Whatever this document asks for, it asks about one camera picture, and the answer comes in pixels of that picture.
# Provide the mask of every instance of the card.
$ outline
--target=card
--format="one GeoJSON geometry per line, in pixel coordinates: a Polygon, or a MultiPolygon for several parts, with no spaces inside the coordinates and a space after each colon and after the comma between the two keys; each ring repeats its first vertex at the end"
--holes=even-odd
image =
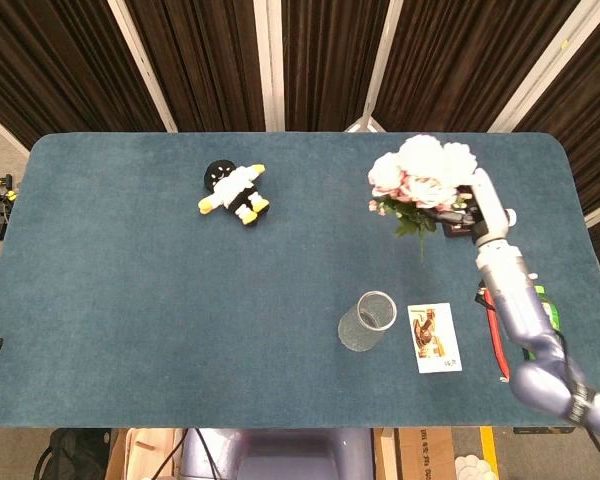
{"type": "Polygon", "coordinates": [[[409,305],[408,311],[420,373],[461,371],[451,306],[448,303],[409,305]]]}

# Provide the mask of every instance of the clear plastic cup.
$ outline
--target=clear plastic cup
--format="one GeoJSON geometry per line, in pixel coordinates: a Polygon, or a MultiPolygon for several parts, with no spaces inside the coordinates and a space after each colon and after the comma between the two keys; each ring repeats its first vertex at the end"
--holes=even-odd
{"type": "Polygon", "coordinates": [[[396,321],[396,304],[383,292],[367,292],[340,319],[338,337],[354,352],[371,350],[396,321]]]}

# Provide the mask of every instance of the blue carpet tabletop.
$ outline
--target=blue carpet tabletop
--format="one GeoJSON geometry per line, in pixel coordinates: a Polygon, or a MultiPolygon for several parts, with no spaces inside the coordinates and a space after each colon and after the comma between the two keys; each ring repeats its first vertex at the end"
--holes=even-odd
{"type": "MultiPolygon", "coordinates": [[[[413,134],[49,135],[0,260],[0,425],[324,427],[560,423],[518,403],[493,356],[470,239],[396,238],[367,172],[413,134]],[[263,163],[247,229],[198,212],[207,165],[263,163]],[[370,352],[337,336],[367,290],[398,320],[370,352]],[[407,305],[449,302],[462,372],[421,375],[407,305]]],[[[518,213],[520,247],[600,389],[600,273],[551,136],[470,145],[518,213]]],[[[512,367],[523,361],[505,341],[512,367]]]]}

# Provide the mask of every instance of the black cable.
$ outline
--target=black cable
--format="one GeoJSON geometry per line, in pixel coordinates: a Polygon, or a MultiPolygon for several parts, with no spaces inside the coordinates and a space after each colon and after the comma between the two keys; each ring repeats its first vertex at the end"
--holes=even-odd
{"type": "Polygon", "coordinates": [[[207,460],[209,460],[209,466],[211,467],[211,475],[213,475],[213,480],[218,480],[218,477],[216,477],[216,472],[217,472],[218,476],[220,476],[220,477],[222,477],[222,476],[220,475],[220,470],[218,470],[216,462],[213,461],[213,457],[211,456],[211,452],[209,451],[207,442],[204,440],[204,437],[202,436],[202,432],[200,432],[199,428],[196,428],[195,431],[198,434],[200,441],[202,442],[202,447],[204,448],[205,453],[207,454],[207,460]]]}
{"type": "Polygon", "coordinates": [[[156,478],[158,478],[158,475],[160,475],[160,472],[162,472],[162,469],[169,462],[169,460],[171,460],[171,457],[173,457],[175,455],[175,453],[178,451],[178,449],[184,443],[184,439],[187,438],[187,433],[189,433],[189,429],[185,428],[184,432],[182,433],[182,438],[180,439],[178,444],[175,447],[173,447],[173,450],[171,450],[171,453],[167,456],[167,458],[164,459],[164,462],[162,462],[162,465],[160,465],[160,468],[158,468],[158,471],[153,474],[153,477],[151,477],[151,480],[156,480],[156,478]]]}
{"type": "MultiPolygon", "coordinates": [[[[556,333],[557,337],[560,339],[560,343],[562,345],[562,352],[564,353],[564,368],[565,368],[565,374],[567,376],[567,388],[569,389],[569,392],[573,396],[574,395],[574,392],[573,392],[574,381],[573,381],[573,372],[571,370],[571,365],[569,365],[569,353],[567,350],[567,339],[564,338],[564,335],[559,330],[554,330],[554,332],[556,333]]],[[[593,446],[596,447],[596,450],[598,450],[598,453],[600,454],[600,440],[598,440],[598,437],[595,436],[595,434],[593,433],[591,428],[585,427],[585,430],[587,431],[587,434],[589,435],[589,438],[591,439],[591,443],[593,443],[593,446]]]]}

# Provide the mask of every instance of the plush penguin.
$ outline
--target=plush penguin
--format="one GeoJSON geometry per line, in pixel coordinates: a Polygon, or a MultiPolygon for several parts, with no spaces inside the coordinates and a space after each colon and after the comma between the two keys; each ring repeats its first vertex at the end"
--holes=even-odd
{"type": "Polygon", "coordinates": [[[262,198],[251,183],[265,170],[264,165],[236,167],[229,160],[216,160],[207,167],[204,186],[212,192],[198,203],[200,213],[224,208],[235,213],[244,225],[255,225],[258,215],[269,210],[269,200],[262,198]]]}

